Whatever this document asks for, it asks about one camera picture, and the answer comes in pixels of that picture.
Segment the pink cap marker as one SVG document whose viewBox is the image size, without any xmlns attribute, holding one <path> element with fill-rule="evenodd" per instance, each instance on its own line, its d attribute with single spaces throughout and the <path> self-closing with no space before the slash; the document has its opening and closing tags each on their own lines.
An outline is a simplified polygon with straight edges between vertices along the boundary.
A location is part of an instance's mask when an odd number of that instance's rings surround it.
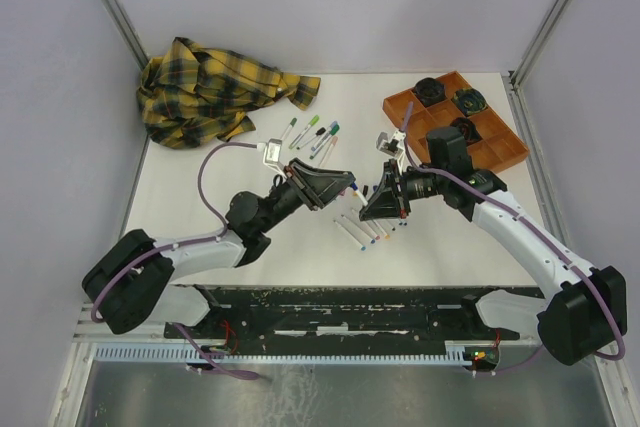
<svg viewBox="0 0 640 427">
<path fill-rule="evenodd" d="M 322 159 L 321 159 L 321 161 L 320 161 L 320 163 L 318 165 L 319 168 L 323 168 L 323 167 L 326 166 L 326 164 L 328 163 L 329 158 L 330 158 L 333 150 L 335 149 L 335 146 L 336 146 L 338 140 L 339 140 L 339 138 L 338 138 L 337 135 L 332 137 L 332 139 L 329 142 L 328 147 L 326 148 L 326 151 L 324 152 L 324 154 L 322 156 Z"/>
</svg>

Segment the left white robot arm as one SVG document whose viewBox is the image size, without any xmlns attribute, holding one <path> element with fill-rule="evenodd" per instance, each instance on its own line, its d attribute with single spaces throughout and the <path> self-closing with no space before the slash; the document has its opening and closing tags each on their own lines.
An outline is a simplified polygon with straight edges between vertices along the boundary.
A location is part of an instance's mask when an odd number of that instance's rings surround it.
<svg viewBox="0 0 640 427">
<path fill-rule="evenodd" d="M 267 196 L 237 193 L 216 232 L 165 242 L 142 229 L 128 232 L 82 281 L 93 303 L 92 321 L 106 324 L 115 335 L 156 320 L 212 336 L 220 328 L 221 313 L 189 277 L 255 262 L 271 244 L 267 232 L 302 206 L 325 208 L 354 182 L 349 171 L 315 168 L 294 159 Z"/>
</svg>

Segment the purple cap marker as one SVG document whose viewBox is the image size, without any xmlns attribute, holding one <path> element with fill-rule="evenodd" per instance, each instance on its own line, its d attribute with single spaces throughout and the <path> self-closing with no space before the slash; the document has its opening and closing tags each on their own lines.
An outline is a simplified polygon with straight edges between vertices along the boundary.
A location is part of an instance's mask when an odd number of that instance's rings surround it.
<svg viewBox="0 0 640 427">
<path fill-rule="evenodd" d="M 311 153 L 309 156 L 310 160 L 313 160 L 318 155 L 320 150 L 327 144 L 327 142 L 331 139 L 331 137 L 332 137 L 332 134 L 328 132 L 318 142 L 314 144 L 314 146 L 311 148 Z"/>
</svg>

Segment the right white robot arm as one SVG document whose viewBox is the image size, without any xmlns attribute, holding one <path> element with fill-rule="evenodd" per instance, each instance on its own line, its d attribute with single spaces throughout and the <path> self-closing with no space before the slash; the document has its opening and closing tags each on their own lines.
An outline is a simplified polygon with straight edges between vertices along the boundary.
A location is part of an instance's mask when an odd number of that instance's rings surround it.
<svg viewBox="0 0 640 427">
<path fill-rule="evenodd" d="M 426 136 L 430 161 L 417 164 L 406 134 L 381 133 L 379 151 L 389 155 L 382 178 L 359 212 L 362 221 L 405 219 L 411 204 L 441 197 L 493 237 L 535 281 L 539 298 L 492 290 L 458 315 L 467 336 L 507 329 L 537 339 L 560 363 L 583 358 L 620 361 L 626 354 L 626 281 L 580 257 L 539 226 L 492 171 L 474 166 L 463 134 L 441 127 Z"/>
</svg>

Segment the yellow marker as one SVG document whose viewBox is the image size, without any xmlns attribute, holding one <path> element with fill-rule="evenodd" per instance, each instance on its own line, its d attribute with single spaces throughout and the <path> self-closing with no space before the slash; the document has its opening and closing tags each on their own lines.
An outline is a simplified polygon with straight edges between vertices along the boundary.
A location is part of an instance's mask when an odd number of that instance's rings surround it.
<svg viewBox="0 0 640 427">
<path fill-rule="evenodd" d="M 382 236 L 385 239 L 390 239 L 390 235 L 388 234 L 388 232 L 384 229 L 384 227 L 380 224 L 379 221 L 377 220 L 373 220 L 373 223 L 376 225 L 376 227 L 379 229 L 379 231 L 382 233 Z"/>
</svg>

